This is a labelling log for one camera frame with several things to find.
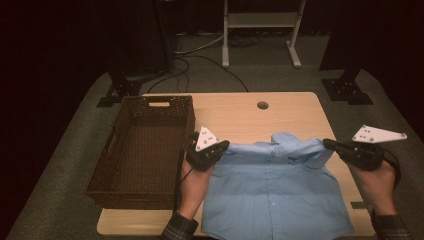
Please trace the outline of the black metal stand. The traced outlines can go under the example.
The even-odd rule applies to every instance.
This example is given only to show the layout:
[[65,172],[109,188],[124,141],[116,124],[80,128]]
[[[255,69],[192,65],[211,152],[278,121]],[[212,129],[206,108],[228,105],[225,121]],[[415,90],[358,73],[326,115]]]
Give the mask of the black metal stand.
[[105,96],[101,97],[97,107],[112,107],[127,96],[137,96],[142,86],[142,76],[136,73],[110,71],[111,85]]
[[332,101],[345,101],[349,105],[372,105],[367,93],[356,83],[360,67],[346,68],[339,78],[325,78],[321,82]]

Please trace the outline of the light blue shirt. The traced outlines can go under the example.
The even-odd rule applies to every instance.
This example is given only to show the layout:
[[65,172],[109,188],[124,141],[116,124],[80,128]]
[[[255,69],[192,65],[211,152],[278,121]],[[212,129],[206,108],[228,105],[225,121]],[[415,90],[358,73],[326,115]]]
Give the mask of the light blue shirt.
[[202,232],[217,240],[335,240],[353,231],[333,152],[319,139],[283,132],[271,141],[232,143],[215,165]]

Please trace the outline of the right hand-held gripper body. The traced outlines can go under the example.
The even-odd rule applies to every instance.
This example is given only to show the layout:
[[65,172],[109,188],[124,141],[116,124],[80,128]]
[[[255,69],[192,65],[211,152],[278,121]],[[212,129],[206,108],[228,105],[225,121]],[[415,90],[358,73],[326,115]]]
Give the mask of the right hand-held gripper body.
[[406,140],[406,133],[389,131],[368,125],[363,125],[346,142],[349,158],[348,161],[362,169],[372,171],[378,169],[384,159],[385,150],[381,143]]

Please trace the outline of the brown wicker basket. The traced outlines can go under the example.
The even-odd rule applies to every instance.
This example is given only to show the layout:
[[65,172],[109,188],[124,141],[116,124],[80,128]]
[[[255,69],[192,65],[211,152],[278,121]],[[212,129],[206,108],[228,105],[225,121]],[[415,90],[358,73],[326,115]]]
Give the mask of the brown wicker basket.
[[180,149],[194,127],[190,96],[124,98],[85,193],[107,209],[171,209]]

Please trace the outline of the white metal stand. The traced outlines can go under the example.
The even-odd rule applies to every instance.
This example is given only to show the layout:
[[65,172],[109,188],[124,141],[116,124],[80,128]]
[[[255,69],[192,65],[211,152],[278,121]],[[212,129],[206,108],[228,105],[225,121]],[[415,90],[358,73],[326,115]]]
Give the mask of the white metal stand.
[[229,0],[224,0],[223,11],[223,43],[222,43],[222,66],[230,66],[228,35],[231,29],[240,28],[291,28],[291,39],[286,46],[295,68],[301,68],[302,64],[295,49],[295,44],[303,18],[306,0],[300,0],[296,12],[277,13],[231,13],[228,11]]

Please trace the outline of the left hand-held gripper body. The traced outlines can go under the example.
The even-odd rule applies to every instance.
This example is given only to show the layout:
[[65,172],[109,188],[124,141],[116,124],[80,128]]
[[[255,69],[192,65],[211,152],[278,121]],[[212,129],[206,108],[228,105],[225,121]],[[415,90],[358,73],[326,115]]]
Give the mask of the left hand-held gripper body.
[[187,162],[193,169],[206,172],[220,159],[218,143],[219,139],[206,126],[202,126],[188,139]]

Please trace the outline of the person's left hand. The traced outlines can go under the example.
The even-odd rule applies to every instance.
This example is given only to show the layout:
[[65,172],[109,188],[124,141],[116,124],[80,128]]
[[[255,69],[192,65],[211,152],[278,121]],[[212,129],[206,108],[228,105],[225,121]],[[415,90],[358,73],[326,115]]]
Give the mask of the person's left hand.
[[182,165],[183,180],[180,185],[181,203],[178,213],[186,219],[192,220],[203,202],[209,185],[209,179],[214,168],[206,172],[192,169],[184,160]]

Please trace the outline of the person's right hand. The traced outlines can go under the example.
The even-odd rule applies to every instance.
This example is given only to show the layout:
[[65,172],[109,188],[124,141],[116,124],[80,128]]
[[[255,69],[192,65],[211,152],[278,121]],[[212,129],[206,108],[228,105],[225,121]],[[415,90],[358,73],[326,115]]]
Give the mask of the person's right hand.
[[353,175],[359,179],[360,189],[365,195],[376,215],[396,215],[393,200],[395,170],[385,161],[373,171],[362,170],[352,164],[348,165]]

